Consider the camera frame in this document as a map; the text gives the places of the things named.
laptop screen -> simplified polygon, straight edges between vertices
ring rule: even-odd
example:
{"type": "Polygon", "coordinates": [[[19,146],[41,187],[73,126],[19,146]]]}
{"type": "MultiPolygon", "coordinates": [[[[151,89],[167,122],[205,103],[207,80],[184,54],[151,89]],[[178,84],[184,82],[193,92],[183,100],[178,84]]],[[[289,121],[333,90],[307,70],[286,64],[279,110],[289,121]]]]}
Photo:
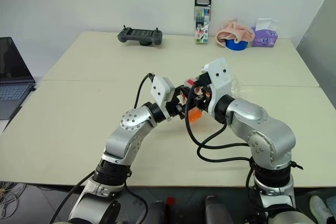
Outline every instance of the laptop screen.
{"type": "Polygon", "coordinates": [[[34,81],[12,38],[0,38],[0,82],[25,80],[34,81]]]}

game controller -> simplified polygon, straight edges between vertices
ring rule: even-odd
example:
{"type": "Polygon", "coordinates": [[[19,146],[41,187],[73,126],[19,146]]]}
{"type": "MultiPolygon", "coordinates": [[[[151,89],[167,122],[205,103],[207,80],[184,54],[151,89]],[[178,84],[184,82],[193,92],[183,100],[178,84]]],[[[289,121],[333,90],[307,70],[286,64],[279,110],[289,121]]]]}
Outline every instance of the game controller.
{"type": "Polygon", "coordinates": [[[138,40],[142,46],[149,46],[152,43],[159,45],[162,42],[162,32],[158,28],[140,30],[124,26],[124,29],[118,34],[118,40],[123,43],[127,40],[138,40]]]}

blue tape roll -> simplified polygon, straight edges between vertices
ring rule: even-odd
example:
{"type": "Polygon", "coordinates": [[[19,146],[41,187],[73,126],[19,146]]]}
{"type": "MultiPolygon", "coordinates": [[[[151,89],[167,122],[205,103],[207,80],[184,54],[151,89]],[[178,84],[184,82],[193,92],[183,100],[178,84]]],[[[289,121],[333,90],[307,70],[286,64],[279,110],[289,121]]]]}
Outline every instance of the blue tape roll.
{"type": "Polygon", "coordinates": [[[226,39],[225,40],[226,47],[231,49],[231,50],[235,50],[235,51],[244,50],[247,47],[247,43],[248,42],[246,42],[246,41],[241,41],[239,43],[235,43],[234,39],[226,39]]]}

laptop keyboard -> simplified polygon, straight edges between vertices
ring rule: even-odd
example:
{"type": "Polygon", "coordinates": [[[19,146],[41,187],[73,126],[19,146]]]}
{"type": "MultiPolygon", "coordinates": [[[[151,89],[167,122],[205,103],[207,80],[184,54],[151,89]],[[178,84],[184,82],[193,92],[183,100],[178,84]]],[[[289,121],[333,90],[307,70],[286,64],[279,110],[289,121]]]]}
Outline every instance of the laptop keyboard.
{"type": "Polygon", "coordinates": [[[0,100],[19,100],[28,88],[29,85],[0,86],[0,100]]]}

orange object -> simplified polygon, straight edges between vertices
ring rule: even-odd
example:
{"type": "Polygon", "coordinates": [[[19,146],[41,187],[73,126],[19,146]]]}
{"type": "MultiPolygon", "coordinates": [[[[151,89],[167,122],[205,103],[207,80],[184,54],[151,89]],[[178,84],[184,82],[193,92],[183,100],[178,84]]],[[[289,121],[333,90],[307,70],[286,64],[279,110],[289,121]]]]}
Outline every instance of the orange object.
{"type": "Polygon", "coordinates": [[[189,122],[193,123],[202,117],[202,111],[199,108],[194,107],[193,109],[188,111],[188,116],[189,122]]]}

